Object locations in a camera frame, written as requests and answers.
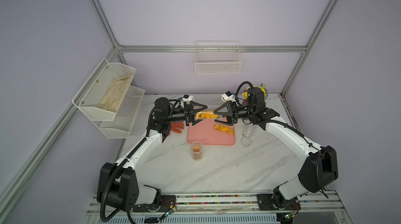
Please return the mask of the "clear jar front cookies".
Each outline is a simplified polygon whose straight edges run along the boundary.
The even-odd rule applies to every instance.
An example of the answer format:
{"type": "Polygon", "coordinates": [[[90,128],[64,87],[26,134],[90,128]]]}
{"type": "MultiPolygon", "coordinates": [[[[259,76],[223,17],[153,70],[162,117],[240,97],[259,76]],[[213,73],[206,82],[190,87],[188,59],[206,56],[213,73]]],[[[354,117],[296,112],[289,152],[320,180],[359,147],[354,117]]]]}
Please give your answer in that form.
{"type": "Polygon", "coordinates": [[[196,117],[197,120],[203,120],[203,119],[218,119],[219,115],[215,114],[214,111],[200,111],[198,113],[196,113],[196,117]]]}

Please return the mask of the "clear jar with cookies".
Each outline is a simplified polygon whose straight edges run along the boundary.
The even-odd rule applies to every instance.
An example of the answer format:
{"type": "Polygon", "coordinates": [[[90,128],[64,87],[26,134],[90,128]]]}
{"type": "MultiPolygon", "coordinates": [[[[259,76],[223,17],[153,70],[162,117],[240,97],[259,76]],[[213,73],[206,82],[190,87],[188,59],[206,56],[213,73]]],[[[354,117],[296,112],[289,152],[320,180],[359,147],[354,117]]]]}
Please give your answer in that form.
{"type": "Polygon", "coordinates": [[[255,133],[256,125],[245,125],[242,130],[241,145],[250,147],[252,145],[252,137],[255,133]]]}

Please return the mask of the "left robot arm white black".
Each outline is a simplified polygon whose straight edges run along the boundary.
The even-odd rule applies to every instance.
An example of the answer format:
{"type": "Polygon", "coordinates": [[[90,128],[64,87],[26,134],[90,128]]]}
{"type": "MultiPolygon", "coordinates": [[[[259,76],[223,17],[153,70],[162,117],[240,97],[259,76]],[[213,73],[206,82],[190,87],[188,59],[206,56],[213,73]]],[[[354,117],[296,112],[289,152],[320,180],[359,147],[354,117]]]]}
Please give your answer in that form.
{"type": "Polygon", "coordinates": [[[155,101],[142,139],[122,158],[105,163],[100,170],[97,202],[100,203],[102,222],[108,222],[119,211],[129,215],[137,205],[159,209],[161,190],[149,185],[140,186],[136,169],[166,140],[173,123],[195,125],[199,123],[197,113],[206,109],[206,105],[194,102],[189,95],[180,99],[161,97],[155,101]]]}

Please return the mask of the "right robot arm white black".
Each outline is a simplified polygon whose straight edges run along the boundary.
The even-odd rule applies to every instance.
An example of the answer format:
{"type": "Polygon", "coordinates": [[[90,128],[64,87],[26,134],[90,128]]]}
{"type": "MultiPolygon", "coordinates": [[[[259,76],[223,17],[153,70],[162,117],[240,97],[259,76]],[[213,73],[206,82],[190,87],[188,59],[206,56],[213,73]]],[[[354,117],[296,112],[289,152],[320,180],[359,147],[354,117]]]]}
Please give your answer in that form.
{"type": "Polygon", "coordinates": [[[226,118],[224,125],[232,126],[240,119],[247,119],[252,125],[259,126],[281,140],[302,162],[298,174],[273,190],[273,207],[285,209],[292,200],[306,193],[320,192],[338,179],[337,153],[331,146],[323,147],[310,140],[296,128],[290,126],[278,112],[268,108],[265,93],[249,81],[247,97],[240,102],[238,97],[242,86],[236,93],[226,92],[221,96],[223,105],[214,114],[226,118]]]}

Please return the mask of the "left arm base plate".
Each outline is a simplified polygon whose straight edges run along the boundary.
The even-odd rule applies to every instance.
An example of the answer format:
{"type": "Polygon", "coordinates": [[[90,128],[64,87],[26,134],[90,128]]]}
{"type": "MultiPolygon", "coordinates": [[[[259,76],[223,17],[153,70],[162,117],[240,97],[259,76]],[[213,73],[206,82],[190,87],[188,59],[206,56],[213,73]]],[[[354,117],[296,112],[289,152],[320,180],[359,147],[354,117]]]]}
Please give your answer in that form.
{"type": "Polygon", "coordinates": [[[134,213],[161,213],[167,212],[171,206],[176,204],[175,195],[162,195],[152,204],[135,205],[132,208],[134,213]]]}

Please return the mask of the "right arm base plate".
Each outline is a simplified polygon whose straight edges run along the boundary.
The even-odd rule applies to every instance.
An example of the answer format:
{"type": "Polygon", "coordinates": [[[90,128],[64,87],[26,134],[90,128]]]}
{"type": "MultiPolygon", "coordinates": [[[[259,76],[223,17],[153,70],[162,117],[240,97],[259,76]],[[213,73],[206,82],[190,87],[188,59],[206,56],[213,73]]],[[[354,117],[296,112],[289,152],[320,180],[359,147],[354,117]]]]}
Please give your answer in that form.
{"type": "Polygon", "coordinates": [[[261,211],[300,209],[300,204],[297,198],[287,200],[280,193],[257,194],[256,198],[261,211]]]}

